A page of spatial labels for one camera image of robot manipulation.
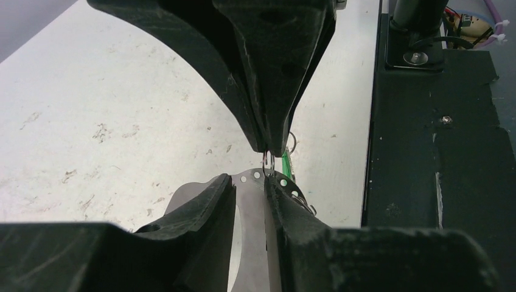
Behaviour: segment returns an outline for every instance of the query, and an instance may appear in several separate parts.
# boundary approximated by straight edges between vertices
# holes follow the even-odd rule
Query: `black panel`
[[[491,57],[444,50],[441,73],[386,70],[387,23],[382,15],[363,224],[461,229],[516,287],[516,162],[491,99]]]
[[[271,291],[498,291],[492,264],[468,236],[332,229],[296,204],[280,179],[265,178]]]

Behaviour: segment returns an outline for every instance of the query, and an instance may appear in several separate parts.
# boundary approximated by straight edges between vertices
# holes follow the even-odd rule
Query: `wire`
[[[444,9],[444,11],[445,11],[445,12],[447,12],[447,13],[449,13],[449,14],[454,14],[454,15],[456,15],[457,17],[461,17],[461,16],[457,13],[457,11],[455,11],[455,10],[451,9],[451,8],[450,8],[450,7],[448,7],[448,6],[446,6],[446,8]]]
[[[479,36],[474,42],[473,42],[473,45],[476,45],[478,43],[480,43],[481,40],[485,39],[486,37],[488,37],[491,33],[493,32],[493,28],[488,28],[484,33],[482,33],[481,36]]]
[[[461,37],[461,32],[462,32],[462,17],[459,18],[459,25],[457,26],[457,35],[456,37],[457,38],[460,38]],[[453,48],[454,49],[458,49],[459,48],[459,44],[457,42],[454,42],[453,43]]]
[[[292,165],[291,165],[291,161],[290,161],[290,155],[288,152],[288,148],[285,150],[285,152],[283,152],[283,155],[281,156],[281,163],[283,166],[283,168],[282,168],[283,174],[287,178],[290,178],[290,179],[292,179],[292,181],[295,182],[296,180],[292,176]]]
[[[493,16],[493,19],[495,20],[495,25],[493,29],[495,30],[495,35],[501,35],[503,34],[503,26],[497,26],[496,23],[502,22],[501,16],[498,13],[497,8],[495,7],[495,4],[493,4],[493,1],[491,0],[484,0],[484,3],[486,3],[487,9],[489,9],[489,12],[491,13],[491,16]],[[477,48],[485,47],[488,44],[495,41],[495,38],[488,38],[487,41],[479,44]]]
[[[488,17],[486,17],[480,13],[471,12],[471,11],[467,11],[467,10],[457,10],[456,12],[460,13],[460,14],[474,16],[480,20],[487,22],[489,24],[489,26],[491,26],[493,29],[495,29],[495,22],[492,19],[489,19]]]
[[[469,50],[473,49],[473,44],[464,40],[462,38],[458,38],[456,36],[436,36],[433,38],[426,38],[424,40],[416,41],[411,48],[417,49],[418,47],[426,46],[431,43],[437,43],[438,41],[451,41],[454,44],[458,44],[459,46]]]
[[[446,28],[447,36],[455,37],[455,27],[448,21],[448,19],[444,15],[442,16],[442,23],[444,23],[444,27]]]

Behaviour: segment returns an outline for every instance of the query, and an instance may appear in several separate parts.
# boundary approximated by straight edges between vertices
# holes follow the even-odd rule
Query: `screw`
[[[410,59],[412,61],[412,63],[417,63],[419,61],[419,58],[421,58],[421,54],[420,53],[413,53],[412,54],[412,59]]]
[[[449,125],[453,122],[453,119],[450,116],[444,116],[441,118],[441,122],[445,125]]]

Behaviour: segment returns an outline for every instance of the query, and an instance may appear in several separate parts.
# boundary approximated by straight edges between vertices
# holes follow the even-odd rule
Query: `metal ring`
[[[308,207],[308,204],[306,203],[306,201],[300,199],[299,197],[296,197],[296,196],[291,196],[290,197],[291,199],[293,199],[294,201],[297,201],[297,203],[299,205],[301,205],[301,207],[303,209],[305,209],[306,211],[310,212],[312,215],[316,215],[317,214],[317,211],[315,211],[315,208],[312,210],[310,207]]]
[[[268,153],[268,152],[269,152],[269,151],[265,151],[265,152],[263,153],[263,158],[262,158],[262,170],[263,170],[263,174],[266,174],[266,172],[265,172],[265,166],[266,166],[266,165],[270,165],[270,166],[269,166],[269,168],[270,168],[271,170],[274,170],[274,156],[273,156],[273,155],[272,155],[272,153],[271,153],[271,162],[270,162],[270,164],[269,164],[269,163],[268,163],[268,160],[267,160],[267,153]]]
[[[292,149],[290,150],[290,154],[294,153],[294,150],[296,150],[296,146],[298,145],[298,138],[296,138],[296,135],[292,132],[288,132],[292,135],[292,138],[294,139],[294,146],[292,146]]]

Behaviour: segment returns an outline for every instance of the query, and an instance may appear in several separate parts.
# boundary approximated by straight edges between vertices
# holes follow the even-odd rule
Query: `black metal frame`
[[[380,16],[363,226],[460,229],[516,287],[516,161],[485,51],[442,50],[442,72],[386,66]]]

